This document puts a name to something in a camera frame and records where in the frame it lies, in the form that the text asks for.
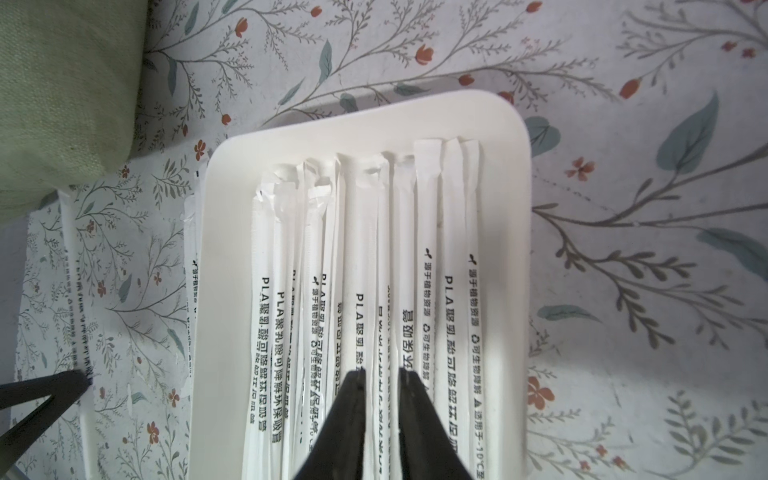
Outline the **straw pile short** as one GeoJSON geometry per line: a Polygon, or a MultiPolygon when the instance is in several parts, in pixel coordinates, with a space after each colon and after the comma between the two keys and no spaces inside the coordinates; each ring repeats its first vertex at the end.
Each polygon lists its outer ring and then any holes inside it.
{"type": "Polygon", "coordinates": [[[321,185],[312,187],[307,193],[307,212],[305,221],[304,266],[305,266],[305,326],[308,357],[307,377],[307,415],[306,415],[306,450],[310,451],[320,429],[322,411],[323,361],[324,361],[324,320],[323,320],[323,250],[324,216],[330,200],[332,187],[321,185]]]}

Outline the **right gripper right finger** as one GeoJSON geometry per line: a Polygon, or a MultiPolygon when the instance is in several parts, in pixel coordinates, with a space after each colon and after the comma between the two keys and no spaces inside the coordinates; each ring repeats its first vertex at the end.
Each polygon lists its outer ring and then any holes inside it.
{"type": "Polygon", "coordinates": [[[419,375],[400,368],[398,387],[402,478],[470,480],[471,476],[451,446],[419,375]]]}

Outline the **straw group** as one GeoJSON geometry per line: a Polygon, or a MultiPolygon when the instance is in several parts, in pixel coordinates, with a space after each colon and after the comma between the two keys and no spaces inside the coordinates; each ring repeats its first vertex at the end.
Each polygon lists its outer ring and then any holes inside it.
{"type": "Polygon", "coordinates": [[[335,376],[335,347],[333,346],[333,320],[334,320],[334,248],[335,248],[335,235],[336,235],[336,217],[338,207],[336,206],[338,200],[339,189],[339,177],[340,177],[340,162],[338,158],[329,160],[324,164],[324,179],[328,180],[328,186],[330,187],[330,195],[328,198],[325,217],[324,217],[324,250],[323,250],[323,293],[324,305],[324,369],[325,369],[325,381],[326,389],[333,391],[334,376],[335,376]]]}
{"type": "Polygon", "coordinates": [[[294,223],[294,200],[300,180],[296,167],[281,165],[276,173],[271,205],[274,213],[273,228],[273,341],[272,341],[272,436],[269,447],[270,479],[280,479],[282,469],[282,442],[284,437],[285,404],[285,321],[291,306],[291,261],[294,223]]]}
{"type": "Polygon", "coordinates": [[[416,168],[416,266],[418,373],[430,400],[434,400],[435,315],[438,184],[442,141],[426,139],[414,144],[416,168]]]}
{"type": "Polygon", "coordinates": [[[390,377],[390,162],[382,159],[377,181],[376,479],[391,474],[390,377]]]}

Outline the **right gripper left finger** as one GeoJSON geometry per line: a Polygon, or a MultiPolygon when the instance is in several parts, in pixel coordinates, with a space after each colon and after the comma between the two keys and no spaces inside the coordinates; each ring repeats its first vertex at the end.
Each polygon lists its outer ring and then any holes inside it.
{"type": "Polygon", "coordinates": [[[366,371],[349,371],[296,480],[360,480],[366,432],[366,371]]]}

